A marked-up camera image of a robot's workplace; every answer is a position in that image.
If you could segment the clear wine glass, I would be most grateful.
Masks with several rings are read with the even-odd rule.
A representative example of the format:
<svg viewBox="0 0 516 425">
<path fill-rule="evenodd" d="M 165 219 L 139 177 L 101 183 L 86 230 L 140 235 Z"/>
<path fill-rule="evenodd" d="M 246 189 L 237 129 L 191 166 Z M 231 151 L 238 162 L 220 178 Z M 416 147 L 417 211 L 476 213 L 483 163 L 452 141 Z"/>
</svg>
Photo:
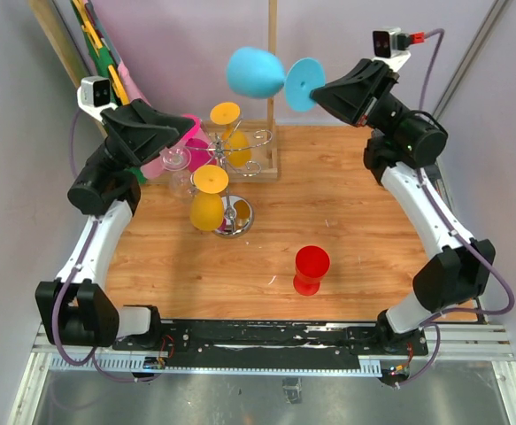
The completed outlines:
<svg viewBox="0 0 516 425">
<path fill-rule="evenodd" d="M 171 194 L 183 203 L 190 203 L 196 189 L 189 170 L 191 153 L 185 147 L 165 149 L 161 153 L 164 169 L 169 173 L 168 187 Z"/>
</svg>

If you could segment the pink plastic wine glass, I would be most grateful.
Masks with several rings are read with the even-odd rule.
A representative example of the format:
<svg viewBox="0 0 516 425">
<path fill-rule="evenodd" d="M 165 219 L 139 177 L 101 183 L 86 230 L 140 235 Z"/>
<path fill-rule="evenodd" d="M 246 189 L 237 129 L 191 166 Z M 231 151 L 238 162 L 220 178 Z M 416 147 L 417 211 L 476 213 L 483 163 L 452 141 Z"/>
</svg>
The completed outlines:
<svg viewBox="0 0 516 425">
<path fill-rule="evenodd" d="M 183 117 L 195 121 L 195 126 L 182 139 L 190 153 L 188 169 L 194 173 L 199 167 L 212 162 L 212 154 L 208 151 L 210 139 L 204 132 L 202 121 L 196 115 L 184 114 Z"/>
</svg>

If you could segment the yellow wine glass back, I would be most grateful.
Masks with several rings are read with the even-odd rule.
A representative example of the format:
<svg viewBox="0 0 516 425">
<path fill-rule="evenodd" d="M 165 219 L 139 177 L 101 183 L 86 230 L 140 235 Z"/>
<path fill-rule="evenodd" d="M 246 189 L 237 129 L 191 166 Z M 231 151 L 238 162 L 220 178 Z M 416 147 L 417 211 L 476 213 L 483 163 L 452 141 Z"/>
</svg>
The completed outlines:
<svg viewBox="0 0 516 425">
<path fill-rule="evenodd" d="M 234 102 L 222 102 L 215 105 L 210 112 L 213 124 L 224 129 L 220 136 L 223 142 L 227 162 L 236 168 L 245 166 L 251 160 L 249 139 L 241 131 L 241 108 Z"/>
</svg>

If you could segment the yellow wine glass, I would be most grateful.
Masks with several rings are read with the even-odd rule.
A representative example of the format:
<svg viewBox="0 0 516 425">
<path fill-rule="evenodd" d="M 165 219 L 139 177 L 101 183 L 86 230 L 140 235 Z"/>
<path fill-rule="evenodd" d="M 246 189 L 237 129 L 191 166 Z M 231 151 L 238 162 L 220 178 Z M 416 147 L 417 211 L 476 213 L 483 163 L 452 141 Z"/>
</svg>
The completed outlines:
<svg viewBox="0 0 516 425">
<path fill-rule="evenodd" d="M 245 166 L 251 160 L 249 139 L 241 131 L 241 108 L 234 102 L 222 102 L 215 105 L 210 112 L 213 124 L 224 129 L 220 136 L 223 142 L 227 162 L 236 168 Z"/>
<path fill-rule="evenodd" d="M 225 207 L 220 193 L 227 188 L 228 174 L 219 166 L 201 166 L 193 174 L 193 183 L 197 193 L 190 206 L 190 222 L 201 231 L 212 232 L 224 220 Z"/>
</svg>

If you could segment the blue plastic wine glass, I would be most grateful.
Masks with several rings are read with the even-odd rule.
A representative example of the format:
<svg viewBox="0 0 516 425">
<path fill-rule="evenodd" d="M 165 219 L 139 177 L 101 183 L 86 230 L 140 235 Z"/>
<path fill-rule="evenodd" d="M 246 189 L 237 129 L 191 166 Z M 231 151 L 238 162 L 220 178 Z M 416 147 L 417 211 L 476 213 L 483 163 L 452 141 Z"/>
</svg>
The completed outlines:
<svg viewBox="0 0 516 425">
<path fill-rule="evenodd" d="M 271 52 L 254 47 L 236 50 L 227 62 L 228 87 L 237 95 L 267 99 L 284 91 L 290 109 L 308 112 L 316 102 L 312 92 L 323 87 L 326 75 L 315 58 L 299 59 L 287 72 Z"/>
</svg>

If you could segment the red plastic wine glass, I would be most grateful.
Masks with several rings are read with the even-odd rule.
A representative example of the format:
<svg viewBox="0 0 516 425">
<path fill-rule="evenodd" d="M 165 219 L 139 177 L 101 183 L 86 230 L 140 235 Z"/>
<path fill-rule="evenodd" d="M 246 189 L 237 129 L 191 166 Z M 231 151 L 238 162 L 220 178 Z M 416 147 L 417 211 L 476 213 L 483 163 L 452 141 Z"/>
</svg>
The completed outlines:
<svg viewBox="0 0 516 425">
<path fill-rule="evenodd" d="M 316 294 L 329 268 L 330 257 L 322 248 L 316 245 L 301 248 L 295 258 L 294 289 L 303 296 Z"/>
</svg>

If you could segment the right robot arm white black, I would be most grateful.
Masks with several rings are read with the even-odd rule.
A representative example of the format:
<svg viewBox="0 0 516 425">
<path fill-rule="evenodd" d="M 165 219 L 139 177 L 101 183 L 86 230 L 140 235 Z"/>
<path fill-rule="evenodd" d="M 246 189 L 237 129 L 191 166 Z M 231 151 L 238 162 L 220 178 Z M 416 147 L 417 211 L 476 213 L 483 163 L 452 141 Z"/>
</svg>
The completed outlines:
<svg viewBox="0 0 516 425">
<path fill-rule="evenodd" d="M 378 315 L 375 342 L 387 354 L 399 352 L 431 320 L 479 297 L 496 255 L 490 240 L 476 239 L 459 223 L 429 181 L 425 169 L 443 152 L 448 133 L 430 113 L 411 110 L 392 94 L 397 80 L 393 67 L 364 58 L 309 95 L 341 122 L 373 130 L 364 166 L 400 204 L 428 258 L 409 295 Z"/>
</svg>

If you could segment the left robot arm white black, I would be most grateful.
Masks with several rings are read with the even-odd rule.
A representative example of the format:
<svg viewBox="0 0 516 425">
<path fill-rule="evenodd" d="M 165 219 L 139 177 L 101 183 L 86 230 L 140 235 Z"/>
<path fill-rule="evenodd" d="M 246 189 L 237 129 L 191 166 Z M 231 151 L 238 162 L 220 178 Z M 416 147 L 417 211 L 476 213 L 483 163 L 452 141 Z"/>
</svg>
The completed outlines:
<svg viewBox="0 0 516 425">
<path fill-rule="evenodd" d="M 164 329 L 154 322 L 158 317 L 154 307 L 116 307 L 104 290 L 105 281 L 113 253 L 141 199 L 130 168 L 173 148 L 195 121 L 158 112 L 142 99 L 121 106 L 81 101 L 79 107 L 103 124 L 107 136 L 68 190 L 69 202 L 87 221 L 57 276 L 36 288 L 42 324 L 59 349 L 110 347 L 119 338 L 133 336 L 151 351 L 164 339 Z"/>
</svg>

